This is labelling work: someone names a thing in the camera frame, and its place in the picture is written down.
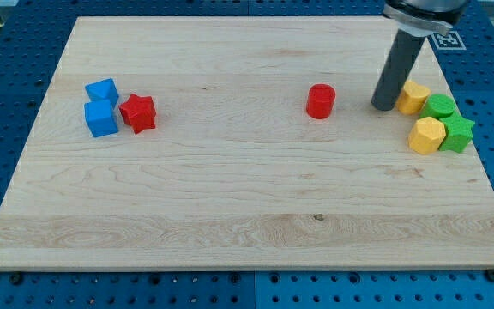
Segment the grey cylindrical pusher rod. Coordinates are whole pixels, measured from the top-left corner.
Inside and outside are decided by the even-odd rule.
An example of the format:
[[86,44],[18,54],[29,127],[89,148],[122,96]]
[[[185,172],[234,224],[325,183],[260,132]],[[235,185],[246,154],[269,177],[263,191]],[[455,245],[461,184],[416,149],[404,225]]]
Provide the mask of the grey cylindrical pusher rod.
[[425,37],[415,37],[400,29],[396,32],[371,98],[377,110],[387,112],[395,107],[424,42]]

